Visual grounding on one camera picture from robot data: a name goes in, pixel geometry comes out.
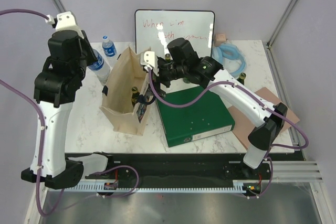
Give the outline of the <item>blue-label water bottle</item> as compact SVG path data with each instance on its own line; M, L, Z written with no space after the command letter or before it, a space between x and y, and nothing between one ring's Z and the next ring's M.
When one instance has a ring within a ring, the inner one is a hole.
M104 54L109 58L112 58L117 54L113 41L106 35L102 37L102 49Z
M107 83L111 69L110 66L104 60L103 56L100 55L98 51L93 49L93 52L98 60L94 62L92 65L89 65L88 68L94 72L100 83L104 86Z

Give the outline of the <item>beige canvas tote bag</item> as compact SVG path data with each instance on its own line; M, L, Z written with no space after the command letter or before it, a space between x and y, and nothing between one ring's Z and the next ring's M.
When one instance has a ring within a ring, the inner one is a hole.
M128 47L116 61L103 87L100 110L113 125L115 132L142 136L150 106L132 104L133 87L137 87L139 93L145 95L149 87L149 76L140 65L140 55Z

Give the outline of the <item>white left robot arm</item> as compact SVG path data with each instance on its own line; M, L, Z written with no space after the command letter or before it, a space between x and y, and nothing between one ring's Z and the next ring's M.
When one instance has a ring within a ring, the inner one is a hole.
M32 164L21 173L24 181L60 190L75 187L98 173L111 178L115 165L108 155L95 152L82 157L65 156L68 120L86 68L97 61L86 34L73 30L52 34L50 55L34 81L34 105L38 109L38 135Z

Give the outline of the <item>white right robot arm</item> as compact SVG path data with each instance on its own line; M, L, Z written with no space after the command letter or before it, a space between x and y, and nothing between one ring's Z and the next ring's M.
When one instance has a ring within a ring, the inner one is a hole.
M284 126L288 108L281 102L273 104L251 92L211 56L199 57L191 43L184 38L171 41L167 48L170 60L153 56L154 82L169 87L171 81L186 78L204 91L224 98L243 113L254 128L248 136L250 146L240 172L245 178L254 178Z

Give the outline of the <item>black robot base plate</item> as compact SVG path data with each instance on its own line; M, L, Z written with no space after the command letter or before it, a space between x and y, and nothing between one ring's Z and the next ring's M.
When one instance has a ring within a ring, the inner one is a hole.
M234 180L266 181L270 166L243 164L241 154L112 154L107 173L93 179L116 179L124 187L231 186Z

